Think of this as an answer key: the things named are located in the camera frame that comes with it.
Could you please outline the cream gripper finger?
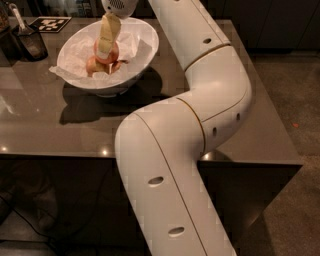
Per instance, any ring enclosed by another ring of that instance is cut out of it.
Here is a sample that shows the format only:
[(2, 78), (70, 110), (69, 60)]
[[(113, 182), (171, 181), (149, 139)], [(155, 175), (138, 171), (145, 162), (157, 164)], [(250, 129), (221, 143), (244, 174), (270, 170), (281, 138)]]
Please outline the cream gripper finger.
[(117, 40), (121, 30), (120, 19), (113, 13), (108, 12), (102, 16), (100, 35), (96, 40), (96, 55), (105, 60)]

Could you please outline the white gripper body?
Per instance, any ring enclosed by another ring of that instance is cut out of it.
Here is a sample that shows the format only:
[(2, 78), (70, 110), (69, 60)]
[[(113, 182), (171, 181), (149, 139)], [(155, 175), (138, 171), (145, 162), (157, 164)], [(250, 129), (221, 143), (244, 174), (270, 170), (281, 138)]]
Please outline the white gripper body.
[(139, 0), (101, 0), (106, 13), (113, 13), (120, 19), (130, 17), (135, 11)]

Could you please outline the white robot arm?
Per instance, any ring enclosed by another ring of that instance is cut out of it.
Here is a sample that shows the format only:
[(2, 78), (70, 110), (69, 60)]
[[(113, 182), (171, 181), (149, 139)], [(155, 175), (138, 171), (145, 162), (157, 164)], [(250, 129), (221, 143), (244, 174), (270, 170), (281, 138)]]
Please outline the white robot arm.
[(152, 256), (237, 256), (197, 170), (244, 122), (252, 89), (230, 41), (200, 0), (148, 0), (188, 91), (128, 115), (118, 170)]

